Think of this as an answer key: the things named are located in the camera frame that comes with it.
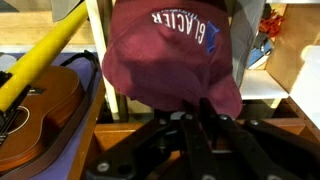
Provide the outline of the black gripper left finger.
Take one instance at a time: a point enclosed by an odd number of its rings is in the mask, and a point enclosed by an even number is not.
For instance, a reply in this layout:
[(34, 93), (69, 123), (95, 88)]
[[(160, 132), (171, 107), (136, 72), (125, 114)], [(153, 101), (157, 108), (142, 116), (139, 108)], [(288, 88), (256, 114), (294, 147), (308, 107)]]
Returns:
[(217, 180), (212, 148), (194, 112), (177, 112), (153, 119), (93, 160), (86, 180), (145, 180), (150, 172), (178, 151), (177, 166), (165, 180)]

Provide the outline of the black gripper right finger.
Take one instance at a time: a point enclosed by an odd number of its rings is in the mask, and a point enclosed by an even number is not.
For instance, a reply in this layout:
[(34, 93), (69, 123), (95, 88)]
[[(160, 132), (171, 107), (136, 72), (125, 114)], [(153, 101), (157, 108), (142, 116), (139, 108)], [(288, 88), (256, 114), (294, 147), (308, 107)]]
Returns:
[(320, 146), (259, 119), (238, 124), (200, 100), (205, 122), (223, 133), (252, 176), (250, 180), (320, 180)]

